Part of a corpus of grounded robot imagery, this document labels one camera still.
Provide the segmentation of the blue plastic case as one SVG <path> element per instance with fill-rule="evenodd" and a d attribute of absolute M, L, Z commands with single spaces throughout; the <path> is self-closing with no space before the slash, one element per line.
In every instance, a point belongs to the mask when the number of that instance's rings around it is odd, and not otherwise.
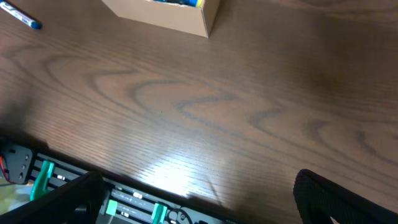
<path fill-rule="evenodd" d="M 171 4 L 180 4 L 191 7 L 200 7 L 201 4 L 201 0 L 155 0 L 155 1 L 171 3 Z"/>

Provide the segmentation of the blue and white marker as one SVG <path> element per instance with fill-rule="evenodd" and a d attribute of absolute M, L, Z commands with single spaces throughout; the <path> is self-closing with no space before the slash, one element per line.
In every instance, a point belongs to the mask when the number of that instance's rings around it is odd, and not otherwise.
<path fill-rule="evenodd" d="M 32 17 L 29 17 L 27 14 L 23 13 L 15 6 L 12 6 L 4 0 L 1 0 L 1 9 L 5 10 L 10 15 L 14 16 L 16 19 L 23 22 L 25 25 L 29 26 L 32 29 L 40 30 L 42 28 L 42 25 L 39 21 L 33 19 Z"/>

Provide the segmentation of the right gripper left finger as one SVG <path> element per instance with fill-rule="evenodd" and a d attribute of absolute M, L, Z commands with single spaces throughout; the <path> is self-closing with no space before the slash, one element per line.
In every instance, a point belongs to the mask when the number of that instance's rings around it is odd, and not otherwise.
<path fill-rule="evenodd" d="M 95 223 L 104 195 L 102 175 L 87 172 L 41 198 L 1 215 L 1 223 Z"/>

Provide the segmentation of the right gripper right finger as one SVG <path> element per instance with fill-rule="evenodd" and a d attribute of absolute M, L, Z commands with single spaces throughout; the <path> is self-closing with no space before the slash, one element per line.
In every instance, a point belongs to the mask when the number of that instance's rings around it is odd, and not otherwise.
<path fill-rule="evenodd" d="M 308 170 L 298 172 L 293 195 L 302 221 L 309 223 L 397 223 L 397 214 Z"/>

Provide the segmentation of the brown cardboard box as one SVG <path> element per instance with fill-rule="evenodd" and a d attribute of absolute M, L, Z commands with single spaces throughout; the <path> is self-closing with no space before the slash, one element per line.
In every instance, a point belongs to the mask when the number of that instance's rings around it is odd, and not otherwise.
<path fill-rule="evenodd" d="M 208 38 L 219 0 L 192 1 L 191 5 L 147 0 L 103 0 L 118 16 Z"/>

